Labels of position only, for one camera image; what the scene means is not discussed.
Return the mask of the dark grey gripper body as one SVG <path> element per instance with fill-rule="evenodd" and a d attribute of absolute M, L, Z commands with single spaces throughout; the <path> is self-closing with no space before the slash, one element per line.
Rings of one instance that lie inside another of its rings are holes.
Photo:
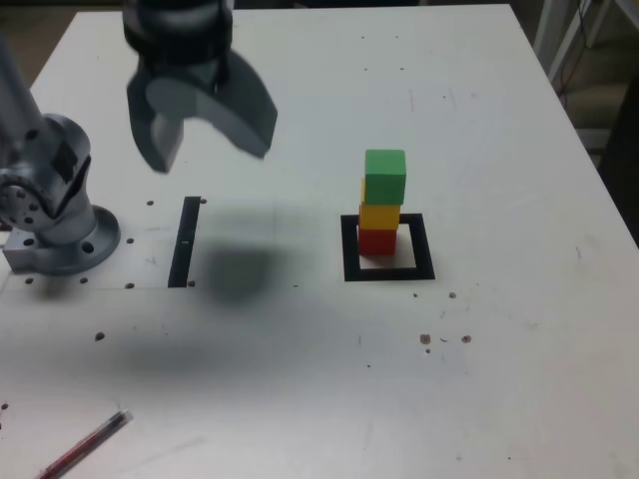
<path fill-rule="evenodd" d="M 217 60 L 199 64 L 178 64 L 166 60 L 140 58 L 136 81 L 139 94 L 158 91 L 160 94 L 175 94 L 196 91 L 215 94 L 220 73 Z"/>

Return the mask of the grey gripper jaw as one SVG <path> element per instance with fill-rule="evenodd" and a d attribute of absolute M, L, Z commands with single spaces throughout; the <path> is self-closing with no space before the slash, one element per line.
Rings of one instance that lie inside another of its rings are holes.
<path fill-rule="evenodd" d="M 146 95 L 151 80 L 151 72 L 140 59 L 127 86 L 131 131 L 141 156 L 150 168 L 156 173 L 167 174 L 182 144 L 184 125 L 152 108 Z"/>
<path fill-rule="evenodd" d="M 271 148 L 278 110 L 262 79 L 238 53 L 220 57 L 215 94 L 186 91 L 175 94 L 148 92 L 152 108 L 168 119 L 183 123 L 197 118 L 208 122 L 237 149 L 262 159 Z"/>

